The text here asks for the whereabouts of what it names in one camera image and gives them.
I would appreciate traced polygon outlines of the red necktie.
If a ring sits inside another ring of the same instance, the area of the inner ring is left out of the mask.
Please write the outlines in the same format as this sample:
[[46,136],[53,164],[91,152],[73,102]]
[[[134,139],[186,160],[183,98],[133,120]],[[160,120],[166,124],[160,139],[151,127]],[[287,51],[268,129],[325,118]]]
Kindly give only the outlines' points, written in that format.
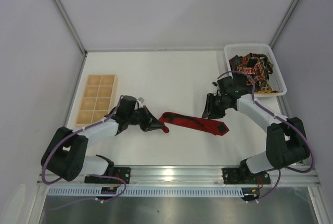
[[173,112],[164,112],[158,119],[161,123],[172,124],[183,128],[198,130],[212,135],[223,136],[229,132],[224,122],[181,115]]

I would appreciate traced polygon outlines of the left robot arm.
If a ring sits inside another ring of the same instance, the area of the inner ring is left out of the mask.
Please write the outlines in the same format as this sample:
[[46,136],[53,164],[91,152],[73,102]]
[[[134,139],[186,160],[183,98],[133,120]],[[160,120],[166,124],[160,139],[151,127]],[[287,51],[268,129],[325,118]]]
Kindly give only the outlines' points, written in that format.
[[57,129],[41,159],[42,182],[47,185],[61,179],[70,182],[79,175],[105,177],[112,161],[100,155],[89,157],[86,150],[99,141],[119,135],[128,126],[139,126],[143,132],[168,131],[139,99],[121,96],[117,105],[101,120],[75,130]]

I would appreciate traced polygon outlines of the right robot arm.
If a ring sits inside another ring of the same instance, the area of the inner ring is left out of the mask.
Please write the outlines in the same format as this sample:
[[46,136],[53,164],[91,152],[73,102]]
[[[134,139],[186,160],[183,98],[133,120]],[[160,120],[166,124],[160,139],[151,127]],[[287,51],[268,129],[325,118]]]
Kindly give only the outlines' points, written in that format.
[[214,86],[217,92],[207,94],[203,118],[223,118],[226,111],[232,108],[246,115],[266,133],[265,151],[242,160],[236,171],[229,173],[230,184],[251,183],[269,170],[287,168],[310,157],[311,151],[300,118],[274,113],[248,88],[238,87],[231,76],[217,80]]

